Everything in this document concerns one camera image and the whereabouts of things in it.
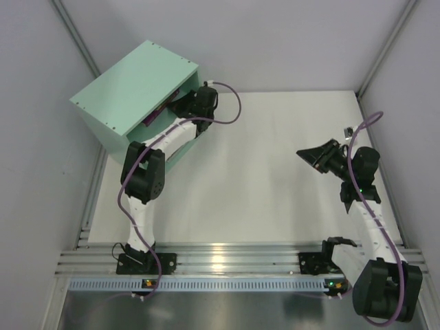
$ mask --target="mint green box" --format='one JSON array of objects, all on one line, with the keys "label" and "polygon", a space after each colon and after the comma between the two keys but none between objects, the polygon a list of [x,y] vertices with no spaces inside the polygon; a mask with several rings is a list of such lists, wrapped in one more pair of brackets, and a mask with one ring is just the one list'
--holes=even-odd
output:
[{"label": "mint green box", "polygon": [[[165,109],[148,127],[141,123],[177,89],[175,99],[191,89],[196,91],[197,69],[192,61],[145,41],[70,101],[110,156],[123,164],[132,141],[150,139],[175,120],[176,115]],[[194,141],[173,156],[167,170]]]}]

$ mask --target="white wall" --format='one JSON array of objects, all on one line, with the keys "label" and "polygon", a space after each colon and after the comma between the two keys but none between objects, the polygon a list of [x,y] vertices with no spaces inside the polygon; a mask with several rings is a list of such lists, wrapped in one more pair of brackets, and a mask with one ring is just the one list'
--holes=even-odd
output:
[{"label": "white wall", "polygon": [[68,103],[91,75],[49,1],[0,7],[0,328],[37,329],[98,150]]},{"label": "white wall", "polygon": [[240,91],[358,89],[406,0],[64,0],[104,71],[146,39]]},{"label": "white wall", "polygon": [[440,293],[440,1],[420,1],[364,97],[405,232]]}]

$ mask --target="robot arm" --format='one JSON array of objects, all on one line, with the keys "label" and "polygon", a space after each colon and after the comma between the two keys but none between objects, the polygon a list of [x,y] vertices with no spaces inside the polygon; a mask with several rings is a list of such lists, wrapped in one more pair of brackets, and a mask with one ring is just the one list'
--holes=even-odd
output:
[{"label": "robot arm", "polygon": [[[167,105],[177,116],[177,119],[155,137],[142,143],[130,143],[126,153],[120,181],[123,184],[135,166],[124,190],[128,196],[129,212],[135,225],[131,224],[124,253],[119,255],[116,274],[157,273],[157,262],[154,261],[149,249],[140,240],[137,231],[146,243],[155,249],[154,207],[156,199],[164,189],[166,162],[189,141],[197,138],[209,127],[211,122],[197,118],[214,119],[214,110],[218,105],[218,93],[205,84],[197,90],[197,93],[192,91]],[[154,148],[145,153],[146,146],[150,146],[154,142]],[[145,154],[145,156],[140,160],[140,163],[137,163],[141,154]],[[175,269],[176,255],[171,253],[157,255],[163,261],[163,273],[171,273]]]},{"label": "robot arm", "polygon": [[362,255],[352,240],[329,238],[322,242],[321,263],[343,272],[353,287],[353,306],[358,315],[390,319],[397,309],[400,291],[398,266],[393,254],[393,250],[396,250],[404,271],[404,303],[397,320],[411,321],[423,276],[417,266],[407,264],[395,244],[388,243],[385,237],[385,234],[389,234],[381,200],[373,185],[379,153],[373,148],[361,147],[351,161],[355,180],[375,218],[372,218],[354,188],[344,147],[337,141],[330,140],[317,148],[297,151],[297,154],[320,173],[330,171],[342,179],[340,199],[357,228],[364,252]]}]

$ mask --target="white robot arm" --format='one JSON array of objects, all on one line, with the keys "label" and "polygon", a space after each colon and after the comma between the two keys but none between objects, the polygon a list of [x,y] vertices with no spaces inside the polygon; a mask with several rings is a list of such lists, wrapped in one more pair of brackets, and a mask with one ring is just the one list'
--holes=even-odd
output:
[{"label": "white robot arm", "polygon": [[[328,269],[342,271],[353,287],[353,306],[357,314],[390,320],[398,313],[397,321],[411,321],[423,276],[419,267],[407,264],[389,238],[381,200],[373,185],[380,154],[373,148],[360,147],[351,160],[350,172],[344,146],[333,139],[317,148],[296,153],[318,172],[330,171],[342,179],[340,199],[357,228],[363,250],[361,254],[350,239],[330,237],[322,242],[322,251],[317,256],[313,252],[304,253],[307,255],[304,258],[312,260],[305,274],[325,274],[322,272]],[[357,182],[356,188],[352,177]],[[399,302],[402,292],[404,298]]]},{"label": "white robot arm", "polygon": [[[182,119],[178,118],[172,123],[167,129],[162,133],[156,135],[152,139],[144,141],[143,144],[150,145],[152,142],[156,141],[161,135],[165,135],[171,127],[178,125],[178,127],[171,131],[168,135],[165,135],[158,144],[155,145],[155,149],[161,150],[165,154],[165,162],[170,159],[181,147],[187,144],[189,141],[196,138],[197,126],[192,122],[185,122],[182,125],[179,123]],[[130,213],[135,219],[136,226],[140,231],[141,235],[144,237],[145,241],[149,246],[155,244],[154,234],[153,234],[153,219],[154,219],[154,206],[157,199],[150,200],[143,203],[142,200],[130,196],[129,205]],[[148,252],[145,244],[139,240],[139,236],[136,234],[134,226],[131,225],[130,236],[127,242],[133,249],[137,251]]]}]

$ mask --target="metal surface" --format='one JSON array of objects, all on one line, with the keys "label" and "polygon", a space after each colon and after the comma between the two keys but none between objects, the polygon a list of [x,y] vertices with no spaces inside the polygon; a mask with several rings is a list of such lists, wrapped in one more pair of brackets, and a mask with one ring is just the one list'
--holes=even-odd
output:
[{"label": "metal surface", "polygon": [[72,39],[74,40],[75,45],[78,48],[79,52],[81,53],[82,57],[84,58],[84,61],[86,62],[87,66],[89,67],[91,74],[93,74],[93,76],[97,78],[99,75],[101,75],[98,66],[96,65],[94,58],[90,54],[89,50],[87,49],[87,46],[85,45],[83,39],[81,38],[78,29],[76,29],[74,22],[70,18],[69,13],[66,10],[63,2],[61,0],[50,0],[50,2],[54,6],[59,17],[63,20],[63,23],[67,28],[67,31],[70,33]]},{"label": "metal surface", "polygon": [[[114,277],[116,275],[116,260],[111,255],[113,245],[88,243],[87,232],[88,229],[82,231],[76,251],[61,253],[55,273],[57,277]],[[408,250],[403,246],[398,248],[409,263],[418,265],[425,273],[428,271],[419,250]],[[157,243],[156,251],[177,253],[177,268],[173,276],[289,277],[300,275],[298,253],[318,252],[320,243],[315,242],[309,245],[288,243],[164,245]],[[116,247],[114,253],[118,255],[122,253],[122,250]]]},{"label": "metal surface", "polygon": [[440,300],[434,288],[431,276],[423,275],[419,305],[429,329],[440,329]]},{"label": "metal surface", "polygon": [[[90,309],[112,294],[69,292],[59,330],[86,329],[376,329],[355,314],[351,297],[342,300],[307,298],[292,293],[160,293],[140,302],[118,297]],[[424,321],[416,313],[409,324],[396,323],[387,329],[422,330]]]},{"label": "metal surface", "polygon": [[366,75],[366,78],[364,82],[362,83],[362,86],[360,87],[359,91],[356,93],[358,100],[362,99],[362,96],[365,94],[366,90],[369,88],[369,85],[371,81],[374,79],[376,73],[379,71],[382,63],[384,62],[387,55],[390,53],[391,49],[393,48],[395,42],[399,38],[399,35],[402,33],[405,24],[409,21],[409,18],[415,11],[416,5],[419,3],[419,0],[408,0],[404,10],[402,11],[402,14],[399,17],[398,22],[396,23],[393,31],[391,32],[390,36],[386,39],[385,45],[380,51],[379,55],[377,56],[376,60],[373,63],[372,68]]},{"label": "metal surface", "polygon": [[52,330],[58,327],[69,282],[68,278],[57,278],[54,280],[52,295],[44,315],[42,329]]}]

